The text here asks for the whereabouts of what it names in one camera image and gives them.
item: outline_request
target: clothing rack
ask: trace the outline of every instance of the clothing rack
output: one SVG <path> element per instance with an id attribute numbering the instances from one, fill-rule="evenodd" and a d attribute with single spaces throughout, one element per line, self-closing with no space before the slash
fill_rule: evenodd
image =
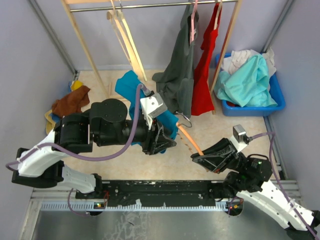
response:
<path id="1" fill-rule="evenodd" d="M 220 0 L 209 0 L 209 1 L 199 1 L 198 4 L 214 4 L 219 3 Z M 237 0 L 223 0 L 224 3 L 235 3 Z M 157 3 L 157 4 L 145 4 L 145 5 L 129 5 L 129 6 L 116 6 L 115 9 L 144 9 L 144 8 L 157 8 L 157 7 L 173 7 L 173 6 L 186 6 L 192 5 L 193 2 L 170 2 L 170 3 Z M 91 7 L 91 8 L 78 8 L 78 9 L 71 9 L 70 12 L 72 13 L 79 13 L 79 12 L 92 12 L 92 11 L 108 11 L 112 10 L 112 6 L 107 7 Z"/>
<path id="2" fill-rule="evenodd" d="M 197 4 L 201 5 L 201 4 L 214 4 L 214 3 L 219 3 L 221 0 L 208 0 L 208 1 L 198 1 Z M 220 53 L 220 58 L 218 61 L 218 64 L 216 66 L 215 72 L 214 72 L 214 77 L 213 77 L 213 81 L 212 83 L 209 85 L 209 89 L 210 89 L 210 93 L 211 93 L 211 99 L 214 104 L 214 96 L 213 96 L 213 90 L 216 84 L 216 81 L 218 79 L 218 74 L 220 72 L 220 68 L 223 62 L 223 59 L 225 57 L 226 51 L 227 51 L 227 47 L 229 45 L 229 41 L 230 41 L 230 37 L 232 35 L 232 32 L 234 30 L 235 24 L 236 24 L 236 20 L 239 14 L 239 10 L 241 7 L 243 0 L 223 0 L 224 3 L 235 3 L 234 4 L 234 8 L 233 8 L 233 12 L 232 12 L 232 16 L 229 22 L 229 26 L 224 38 L 224 42 L 223 42 L 223 46 L 221 49 L 221 53 Z M 71 25 L 79 39 L 79 42 L 81 43 L 81 46 L 83 48 L 83 51 L 93 69 L 94 75 L 98 81 L 98 83 L 100 84 L 102 91 L 105 95 L 106 98 L 109 98 L 109 94 L 108 91 L 106 89 L 106 87 L 103 84 L 102 78 L 99 74 L 99 71 L 97 69 L 97 66 L 91 56 L 91 53 L 88 49 L 88 46 L 85 42 L 85 39 L 77 25 L 76 22 L 76 18 L 73 15 L 73 13 L 81 13 L 81 12 L 92 12 L 92 11 L 108 11 L 108 10 L 112 10 L 112 7 L 91 7 L 91 8 L 78 8 L 78 9 L 71 9 L 70 5 L 72 4 L 85 4 L 85 3 L 104 3 L 104 2 L 110 2 L 110 0 L 61 0 L 61 3 L 63 5 L 63 8 L 71 22 Z M 155 3 L 155 4 L 144 4 L 144 5 L 127 5 L 127 6 L 122 6 L 121 1 L 120 2 L 120 6 L 116 6 L 116 9 L 140 9 L 140 8 L 157 8 L 157 7 L 173 7 L 173 6 L 186 6 L 186 5 L 191 5 L 194 4 L 193 2 L 172 2 L 172 3 Z"/>

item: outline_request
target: blue plastic bin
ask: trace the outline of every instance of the blue plastic bin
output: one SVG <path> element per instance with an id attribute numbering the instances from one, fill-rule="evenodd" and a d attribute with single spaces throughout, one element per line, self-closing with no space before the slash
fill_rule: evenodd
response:
<path id="1" fill-rule="evenodd" d="M 218 64 L 219 56 L 215 56 L 215 65 Z M 231 53 L 226 53 L 225 58 L 230 57 Z M 276 101 L 278 106 L 229 106 L 226 100 L 222 100 L 222 112 L 225 116 L 256 116 L 267 117 L 275 111 L 280 111 L 285 108 L 285 98 L 281 92 L 276 74 L 270 78 L 270 95 Z"/>

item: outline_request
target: wooden hanger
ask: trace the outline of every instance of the wooden hanger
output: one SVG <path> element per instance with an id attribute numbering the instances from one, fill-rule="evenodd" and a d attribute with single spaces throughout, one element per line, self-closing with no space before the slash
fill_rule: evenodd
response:
<path id="1" fill-rule="evenodd" d="M 106 18 L 111 22 L 111 25 L 113 27 L 113 30 L 115 31 L 116 37 L 119 40 L 122 50 L 124 51 L 126 58 L 132 66 L 133 71 L 135 72 L 135 74 L 137 74 L 138 79 L 140 81 L 147 81 L 145 70 L 143 68 L 142 62 L 140 60 L 137 48 L 135 46 L 124 14 L 121 11 L 116 10 L 112 0 L 111 4 L 113 6 L 113 10 L 109 10 L 107 12 Z"/>
<path id="2" fill-rule="evenodd" d="M 195 40 L 195 15 L 198 9 L 198 0 L 195 0 L 193 11 L 191 14 L 191 34 L 190 34 L 190 44 Z"/>
<path id="3" fill-rule="evenodd" d="M 218 20 L 219 20 L 219 15 L 222 9 L 222 4 L 223 4 L 223 0 L 220 0 L 219 6 L 218 6 L 218 10 L 216 12 L 216 16 L 215 16 L 215 20 L 214 20 L 214 28 L 213 30 L 216 30 L 218 27 Z"/>

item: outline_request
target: purple wall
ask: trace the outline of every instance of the purple wall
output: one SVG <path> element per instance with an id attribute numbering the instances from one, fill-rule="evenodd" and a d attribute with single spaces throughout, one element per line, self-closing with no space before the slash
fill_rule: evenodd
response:
<path id="1" fill-rule="evenodd" d="M 0 53 L 0 238 L 17 240 L 32 188 L 11 183 L 5 163 L 44 138 L 44 113 L 73 76 L 26 0 L 1 1 Z"/>
<path id="2" fill-rule="evenodd" d="M 90 70 L 84 51 L 60 1 L 37 0 L 46 17 L 67 49 L 78 70 Z M 186 0 L 153 0 L 152 3 L 174 3 Z M 228 50 L 253 48 L 261 51 L 287 0 L 244 0 Z M 122 1 L 123 5 L 151 3 L 146 0 Z M 109 3 L 72 5 L 72 8 L 110 6 Z M 221 51 L 234 3 L 225 3 L 221 15 L 215 56 Z M 200 59 L 200 46 L 208 26 L 214 4 L 199 5 L 199 29 L 195 61 Z M 180 29 L 185 6 L 155 7 L 123 10 L 133 40 L 146 69 L 165 68 L 171 58 Z M 74 13 L 78 26 L 100 69 L 130 68 L 118 42 L 106 11 Z"/>
<path id="3" fill-rule="evenodd" d="M 272 46 L 287 107 L 271 122 L 287 173 L 313 210 L 320 210 L 319 12 L 319 0 L 296 1 Z"/>

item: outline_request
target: red garment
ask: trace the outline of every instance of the red garment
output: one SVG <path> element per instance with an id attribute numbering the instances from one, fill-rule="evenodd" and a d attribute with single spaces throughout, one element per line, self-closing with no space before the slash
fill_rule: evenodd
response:
<path id="1" fill-rule="evenodd" d="M 203 35 L 203 42 L 201 45 L 203 53 L 198 65 L 194 70 L 194 85 L 191 105 L 191 114 L 193 116 L 199 116 L 215 109 L 207 82 L 209 77 L 209 65 L 212 58 L 212 53 L 216 46 L 216 39 L 218 36 L 220 16 L 222 11 L 221 9 L 218 17 L 217 28 L 214 30 L 218 7 L 219 3 L 216 3 L 210 23 Z"/>

